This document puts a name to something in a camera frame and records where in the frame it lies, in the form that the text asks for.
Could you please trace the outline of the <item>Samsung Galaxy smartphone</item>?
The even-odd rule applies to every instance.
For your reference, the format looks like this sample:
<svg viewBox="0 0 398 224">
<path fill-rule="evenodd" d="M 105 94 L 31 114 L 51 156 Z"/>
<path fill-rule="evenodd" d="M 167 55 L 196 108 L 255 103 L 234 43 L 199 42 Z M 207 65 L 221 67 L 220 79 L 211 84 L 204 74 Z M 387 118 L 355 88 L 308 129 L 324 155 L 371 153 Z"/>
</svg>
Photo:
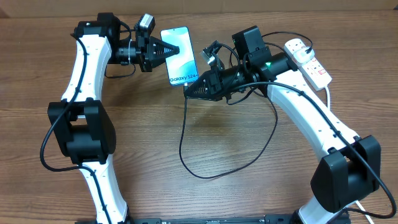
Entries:
<svg viewBox="0 0 398 224">
<path fill-rule="evenodd" d="M 160 36 L 179 49 L 179 53 L 165 59 L 169 83 L 174 86 L 196 81 L 199 74 L 188 27 L 162 30 Z"/>
</svg>

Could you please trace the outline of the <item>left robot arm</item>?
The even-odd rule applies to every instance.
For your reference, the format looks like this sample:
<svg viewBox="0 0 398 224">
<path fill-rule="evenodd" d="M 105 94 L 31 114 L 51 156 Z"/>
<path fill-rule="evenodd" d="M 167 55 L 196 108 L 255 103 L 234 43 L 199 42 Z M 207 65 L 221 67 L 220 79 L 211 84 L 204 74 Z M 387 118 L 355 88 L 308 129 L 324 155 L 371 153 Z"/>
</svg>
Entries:
<svg viewBox="0 0 398 224">
<path fill-rule="evenodd" d="M 155 19 L 144 14 L 130 28 L 112 12 L 81 21 L 72 37 L 76 59 L 70 82 L 58 102 L 49 103 L 51 123 L 40 147 L 40 161 L 52 172 L 79 170 L 93 199 L 94 223 L 133 223 L 113 166 L 116 131 L 102 101 L 106 68 L 111 64 L 151 72 L 177 46 L 151 35 Z"/>
</svg>

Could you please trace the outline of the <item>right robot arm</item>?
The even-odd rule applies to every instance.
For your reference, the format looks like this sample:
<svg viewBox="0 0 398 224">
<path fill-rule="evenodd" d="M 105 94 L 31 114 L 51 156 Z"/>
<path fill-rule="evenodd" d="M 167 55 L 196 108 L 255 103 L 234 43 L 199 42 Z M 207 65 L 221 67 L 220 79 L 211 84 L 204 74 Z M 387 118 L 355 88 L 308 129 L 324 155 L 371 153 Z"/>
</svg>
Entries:
<svg viewBox="0 0 398 224">
<path fill-rule="evenodd" d="M 260 90 L 281 107 L 311 144 L 319 164 L 311 179 L 312 199 L 296 210 L 291 223 L 333 223 L 352 204 L 382 187 L 381 147 L 343 124 L 308 87 L 295 55 L 284 47 L 272 55 L 257 26 L 232 36 L 237 65 L 224 68 L 219 42 L 204 49 L 210 70 L 184 89 L 185 98 L 220 101 L 233 93 Z"/>
</svg>

